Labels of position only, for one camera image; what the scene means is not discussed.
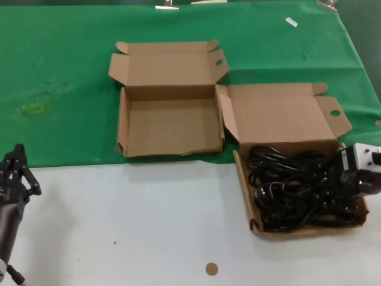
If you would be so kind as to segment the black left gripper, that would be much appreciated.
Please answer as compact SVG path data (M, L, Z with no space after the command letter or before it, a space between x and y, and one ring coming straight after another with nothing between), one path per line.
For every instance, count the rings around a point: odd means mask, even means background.
M30 188L22 183L25 178ZM30 201L29 196L41 195L39 182L27 165L23 144L16 144L11 152L4 155L1 161L1 207Z

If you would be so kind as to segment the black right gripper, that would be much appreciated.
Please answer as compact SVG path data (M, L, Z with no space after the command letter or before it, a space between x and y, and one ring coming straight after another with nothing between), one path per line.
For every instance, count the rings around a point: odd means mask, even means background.
M329 157L328 168L333 176L333 195L354 202L358 196L358 168L354 149L337 150Z

